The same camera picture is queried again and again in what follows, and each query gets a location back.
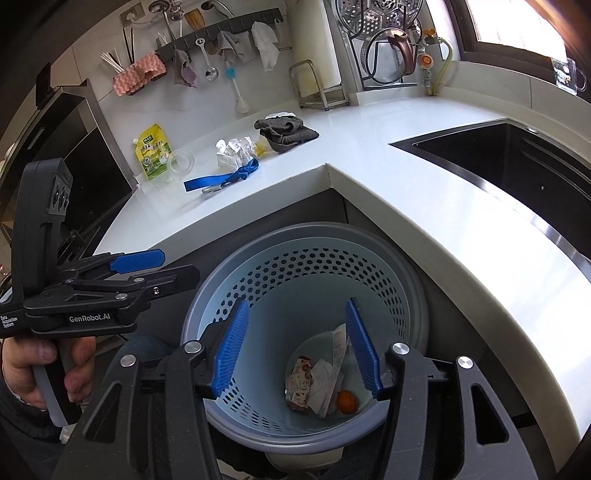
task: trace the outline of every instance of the gripper handle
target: gripper handle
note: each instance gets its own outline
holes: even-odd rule
[[[76,339],[60,340],[56,343],[56,361],[44,367],[33,367],[35,381],[41,391],[51,421],[56,427],[66,427],[77,423],[82,415],[80,406],[68,399],[64,384],[66,373],[74,367],[70,348],[75,341]]]

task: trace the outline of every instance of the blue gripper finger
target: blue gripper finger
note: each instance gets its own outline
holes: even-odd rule
[[[148,268],[161,267],[166,260],[164,252],[159,249],[136,252],[134,254],[121,255],[115,258],[110,264],[112,272],[131,273]]]

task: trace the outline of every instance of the wall outlet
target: wall outlet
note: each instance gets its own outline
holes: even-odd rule
[[[146,14],[146,12],[144,11],[144,7],[142,7],[141,3],[135,4],[131,8],[128,8],[125,12],[119,15],[119,18],[121,19],[121,25],[123,25],[123,28],[131,25],[131,22],[127,20],[127,15],[129,15],[130,13],[135,15],[134,21],[138,21]]]

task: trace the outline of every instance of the trash can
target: trash can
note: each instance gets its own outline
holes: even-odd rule
[[[388,402],[374,401],[362,384],[366,395],[358,395],[352,416],[321,419],[285,401],[286,367],[295,352],[344,323],[351,297],[372,312],[364,324],[378,356],[393,342],[424,353],[423,287],[412,266],[375,235],[341,223],[304,223],[259,237],[225,259],[193,300],[181,339],[198,339],[237,299],[249,302],[250,325],[230,387],[206,400],[208,421],[247,447],[288,455],[348,445],[383,423]]]

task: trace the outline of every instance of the black sink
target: black sink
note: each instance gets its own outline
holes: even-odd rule
[[[454,172],[500,201],[515,205],[517,199],[535,213],[528,220],[591,281],[590,265],[580,255],[591,258],[591,169],[574,153],[511,120],[444,130],[392,146]]]

